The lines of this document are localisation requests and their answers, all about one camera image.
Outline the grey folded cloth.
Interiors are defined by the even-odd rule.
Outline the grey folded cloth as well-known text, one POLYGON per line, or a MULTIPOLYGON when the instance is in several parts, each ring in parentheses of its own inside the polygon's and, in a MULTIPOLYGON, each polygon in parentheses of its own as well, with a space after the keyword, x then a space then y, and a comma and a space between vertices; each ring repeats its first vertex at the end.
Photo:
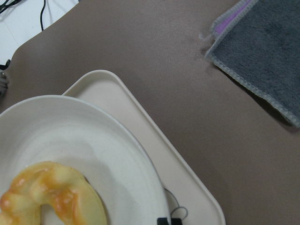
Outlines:
POLYGON ((240 0, 211 27, 206 58, 300 126, 300 3, 240 0))

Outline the glazed donut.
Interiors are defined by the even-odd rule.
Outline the glazed donut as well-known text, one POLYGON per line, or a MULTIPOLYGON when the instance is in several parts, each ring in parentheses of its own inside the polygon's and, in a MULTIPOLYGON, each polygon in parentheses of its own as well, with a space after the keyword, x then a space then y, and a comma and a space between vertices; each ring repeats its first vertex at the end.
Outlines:
POLYGON ((76 169, 47 161, 26 167, 0 198, 2 225, 39 225, 50 205, 66 225, 106 225, 98 193, 76 169))

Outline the cream round plate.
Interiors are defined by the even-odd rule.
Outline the cream round plate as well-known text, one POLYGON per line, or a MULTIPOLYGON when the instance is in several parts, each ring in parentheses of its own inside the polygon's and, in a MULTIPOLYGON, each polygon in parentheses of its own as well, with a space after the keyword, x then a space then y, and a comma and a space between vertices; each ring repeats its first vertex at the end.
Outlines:
POLYGON ((170 218, 148 154, 114 117, 82 100, 39 96, 0 115, 0 191, 24 168, 53 161, 79 170, 101 196, 111 225, 170 218))

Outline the cream rectangular tray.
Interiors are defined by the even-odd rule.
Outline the cream rectangular tray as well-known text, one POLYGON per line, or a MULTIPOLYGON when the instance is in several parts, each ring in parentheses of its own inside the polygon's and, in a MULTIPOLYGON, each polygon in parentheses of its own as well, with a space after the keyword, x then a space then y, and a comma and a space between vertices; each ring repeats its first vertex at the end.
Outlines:
POLYGON ((103 109, 137 138, 161 178, 172 218, 184 225, 226 224, 219 203, 116 74, 88 72, 63 94, 103 109))

